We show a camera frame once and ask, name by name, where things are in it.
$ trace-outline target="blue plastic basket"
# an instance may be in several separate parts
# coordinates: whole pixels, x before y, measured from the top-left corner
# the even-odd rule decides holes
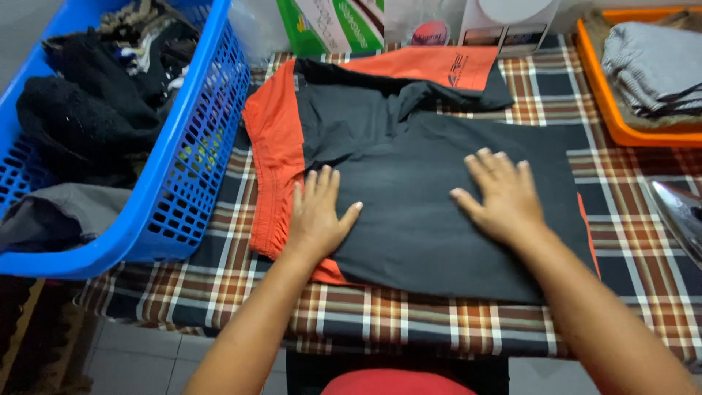
[[[42,39],[100,24],[127,0],[67,0]],[[0,273],[84,279],[116,263],[171,261],[198,247],[227,166],[251,73],[227,12],[230,0],[172,0],[203,29],[187,76],[124,210],[93,242],[66,252],[0,254]],[[21,135],[15,102],[25,80],[52,74],[39,43],[0,98],[0,213],[55,183]]]

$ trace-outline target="white box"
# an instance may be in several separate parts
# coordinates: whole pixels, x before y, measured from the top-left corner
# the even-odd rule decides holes
[[[505,7],[509,7],[508,3],[523,1],[529,0],[503,0],[503,3]],[[534,10],[525,10],[523,20],[501,23],[483,11],[480,0],[468,0],[463,13],[458,45],[498,46],[498,58],[529,56],[541,47],[543,38],[556,15],[559,2],[560,0],[553,0],[540,10],[536,10],[536,13],[533,13]]]

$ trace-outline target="ironing board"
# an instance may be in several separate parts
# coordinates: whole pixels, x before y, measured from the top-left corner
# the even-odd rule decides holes
[[[367,55],[323,59],[341,63]],[[276,55],[258,83],[290,57]],[[548,36],[533,57],[499,62],[515,105],[503,112],[453,115],[582,126],[567,136],[568,155],[602,280],[678,358],[702,363],[702,271],[664,229],[644,192],[644,178],[652,177],[699,194],[702,151],[615,145],[570,37]],[[441,103],[437,111],[447,113]],[[215,336],[272,264],[248,249],[256,196],[250,143],[242,133],[198,252],[182,263],[120,264],[88,281],[77,303],[123,323]],[[438,356],[569,357],[548,307],[426,297],[380,287],[309,284],[286,338],[288,347],[307,353],[397,354],[420,347]]]

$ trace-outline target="plastic bag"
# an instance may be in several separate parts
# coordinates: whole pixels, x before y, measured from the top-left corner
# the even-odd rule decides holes
[[[239,40],[249,67],[265,68],[268,66],[271,53],[279,49],[275,48],[275,37],[271,37],[273,33],[264,29],[268,24],[258,20],[253,12],[252,7],[246,5],[244,1],[232,0],[229,21],[232,23],[234,34]]]

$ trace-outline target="finger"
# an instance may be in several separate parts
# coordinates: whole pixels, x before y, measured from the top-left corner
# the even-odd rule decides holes
[[[510,160],[506,153],[500,151],[494,155],[495,160],[495,177],[500,179],[513,180],[517,177],[515,165]]]
[[[536,186],[534,185],[534,176],[531,174],[531,166],[526,160],[522,160],[517,164],[519,169],[519,181],[522,183],[522,187],[536,194]]]
[[[329,187],[327,188],[326,193],[334,205],[336,205],[336,199],[339,196],[340,181],[341,173],[338,170],[331,172],[331,180],[329,181]]]
[[[346,237],[349,231],[351,231],[351,228],[353,228],[353,224],[356,223],[359,214],[361,214],[362,208],[363,203],[361,202],[352,204],[351,207],[346,210],[346,214],[344,214],[344,216],[339,220],[339,225],[341,225],[341,228],[344,231],[344,237]]]
[[[488,173],[482,162],[475,157],[475,155],[468,155],[463,159],[465,166],[468,168],[470,175],[480,187],[483,192],[489,187],[489,184],[493,181],[492,176]]]
[[[314,196],[317,189],[317,172],[312,170],[307,175],[307,183],[305,183],[305,200]]]
[[[303,191],[299,182],[295,181],[295,189],[293,189],[293,212],[297,211],[303,203]]]
[[[326,192],[326,187],[329,185],[329,176],[331,175],[331,166],[328,164],[325,164],[322,167],[322,172],[319,173],[319,177],[317,177],[317,189],[316,193],[325,193]]]
[[[458,203],[463,211],[465,211],[471,218],[483,210],[483,206],[477,202],[477,200],[462,188],[456,188],[451,190],[449,193],[451,197]]]
[[[483,167],[485,167],[485,170],[489,173],[490,177],[495,177],[495,158],[492,155],[492,151],[490,151],[490,148],[481,148],[478,150],[477,153],[478,158],[480,159],[480,162],[482,162]]]

